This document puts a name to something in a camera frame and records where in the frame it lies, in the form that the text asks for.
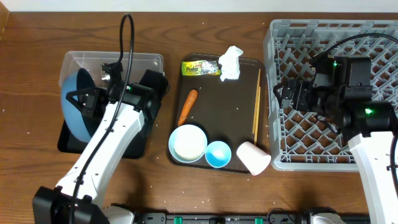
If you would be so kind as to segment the white napkin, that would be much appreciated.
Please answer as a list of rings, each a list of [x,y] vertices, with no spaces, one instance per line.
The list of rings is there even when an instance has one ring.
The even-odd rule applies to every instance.
[[[239,57],[243,51],[235,45],[230,46],[227,51],[219,58],[221,65],[220,80],[238,80],[240,76]]]

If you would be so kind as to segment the orange carrot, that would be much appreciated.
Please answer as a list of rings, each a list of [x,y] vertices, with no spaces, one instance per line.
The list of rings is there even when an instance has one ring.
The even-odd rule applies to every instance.
[[[192,89],[189,92],[189,94],[187,96],[187,99],[184,102],[182,111],[180,113],[180,117],[178,119],[178,124],[177,124],[178,126],[181,126],[185,122],[185,120],[187,119],[188,114],[189,114],[192,106],[194,105],[197,97],[198,97],[198,91],[195,90],[195,89]]]

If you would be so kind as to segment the small blue bowl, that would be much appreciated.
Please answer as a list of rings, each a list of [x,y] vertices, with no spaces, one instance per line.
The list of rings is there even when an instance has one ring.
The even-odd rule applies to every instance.
[[[211,142],[205,151],[207,163],[216,169],[226,166],[230,162],[231,157],[231,149],[223,141]]]

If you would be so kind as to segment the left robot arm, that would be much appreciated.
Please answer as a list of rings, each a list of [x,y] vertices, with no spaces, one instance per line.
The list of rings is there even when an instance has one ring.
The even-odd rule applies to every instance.
[[[40,187],[33,198],[36,223],[133,223],[134,212],[103,208],[110,178],[127,149],[153,124],[169,84],[163,73],[147,70],[139,83],[109,86],[99,127],[74,167],[54,189]]]

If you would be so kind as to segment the pink cup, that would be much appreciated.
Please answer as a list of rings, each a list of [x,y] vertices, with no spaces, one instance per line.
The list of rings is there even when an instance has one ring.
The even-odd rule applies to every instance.
[[[271,155],[248,141],[238,147],[236,155],[252,175],[259,175],[271,162]]]

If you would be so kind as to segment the dark blue plate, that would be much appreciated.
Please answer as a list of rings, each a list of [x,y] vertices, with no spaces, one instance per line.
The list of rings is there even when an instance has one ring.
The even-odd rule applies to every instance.
[[[95,83],[89,72],[80,68],[66,77],[61,87],[61,107],[64,120],[70,132],[81,142],[89,142],[91,134],[86,128],[81,112],[67,100],[67,93],[94,86]]]

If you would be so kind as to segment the light blue rice bowl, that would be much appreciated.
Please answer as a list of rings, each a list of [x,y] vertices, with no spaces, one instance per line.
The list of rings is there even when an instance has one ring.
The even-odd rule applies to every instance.
[[[169,137],[169,153],[181,163],[192,163],[205,153],[208,140],[205,132],[198,126],[184,124],[176,128]]]

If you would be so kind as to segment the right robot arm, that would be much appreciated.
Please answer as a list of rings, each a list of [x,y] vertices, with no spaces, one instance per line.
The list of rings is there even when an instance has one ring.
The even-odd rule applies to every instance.
[[[279,106],[335,124],[358,166],[371,223],[397,223],[397,116],[388,101],[372,99],[371,59],[317,55],[312,67],[312,81],[290,79],[272,89]]]

